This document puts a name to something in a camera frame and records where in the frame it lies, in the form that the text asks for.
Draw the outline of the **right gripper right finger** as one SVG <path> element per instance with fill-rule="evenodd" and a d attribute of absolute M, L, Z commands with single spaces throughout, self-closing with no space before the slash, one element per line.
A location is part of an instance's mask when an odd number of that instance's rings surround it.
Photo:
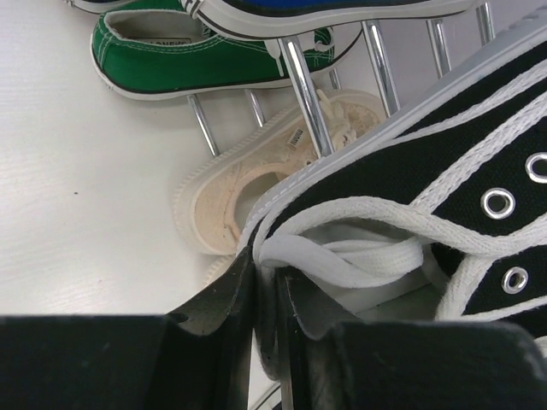
<path fill-rule="evenodd" d="M 285 409 L 543 409 L 546 365 L 509 324 L 365 322 L 308 278 L 276 279 Z"/>

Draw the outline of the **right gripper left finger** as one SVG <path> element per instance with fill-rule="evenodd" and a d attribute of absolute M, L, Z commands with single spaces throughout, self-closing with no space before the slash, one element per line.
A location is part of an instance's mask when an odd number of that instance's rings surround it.
<path fill-rule="evenodd" d="M 4 316 L 4 409 L 244 409 L 254 265 L 244 249 L 159 315 Z"/>

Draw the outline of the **beige lace sneaker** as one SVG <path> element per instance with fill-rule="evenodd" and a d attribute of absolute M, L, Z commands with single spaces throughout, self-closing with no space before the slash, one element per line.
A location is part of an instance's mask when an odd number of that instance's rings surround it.
<path fill-rule="evenodd" d="M 334 149 L 342 149 L 386 118 L 380 99 L 358 90 L 319 91 Z M 232 255 L 243 230 L 237 219 L 246 189 L 268 176 L 283 180 L 316 161 L 298 106 L 278 112 L 253 134 L 190 173 L 174 197 L 174 224 L 197 252 Z"/>
<path fill-rule="evenodd" d="M 203 288 L 207 288 L 221 277 L 235 260 L 235 255 L 223 255 L 217 258 L 205 272 Z"/>

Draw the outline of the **black white sneaker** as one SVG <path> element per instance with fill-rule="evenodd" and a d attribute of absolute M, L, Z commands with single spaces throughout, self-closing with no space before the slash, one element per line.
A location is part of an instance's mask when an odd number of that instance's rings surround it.
<path fill-rule="evenodd" d="M 368 135 L 291 175 L 253 207 L 256 340 L 279 376 L 274 278 L 386 301 L 424 269 L 437 321 L 507 320 L 546 347 L 546 9 L 500 32 Z"/>

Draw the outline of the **green sneaker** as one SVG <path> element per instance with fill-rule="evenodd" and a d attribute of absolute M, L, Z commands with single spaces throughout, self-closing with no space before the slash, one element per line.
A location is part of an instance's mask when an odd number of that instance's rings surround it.
<path fill-rule="evenodd" d="M 139 101 L 291 85 L 277 43 L 225 38 L 178 1 L 136 1 L 100 15 L 91 60 L 110 89 Z"/>

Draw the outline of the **blue sneaker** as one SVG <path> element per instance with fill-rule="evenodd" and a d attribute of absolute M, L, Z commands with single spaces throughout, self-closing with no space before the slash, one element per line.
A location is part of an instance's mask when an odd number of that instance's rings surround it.
<path fill-rule="evenodd" d="M 230 38 L 276 39 L 368 20 L 444 17 L 480 1 L 184 1 L 194 18 Z"/>

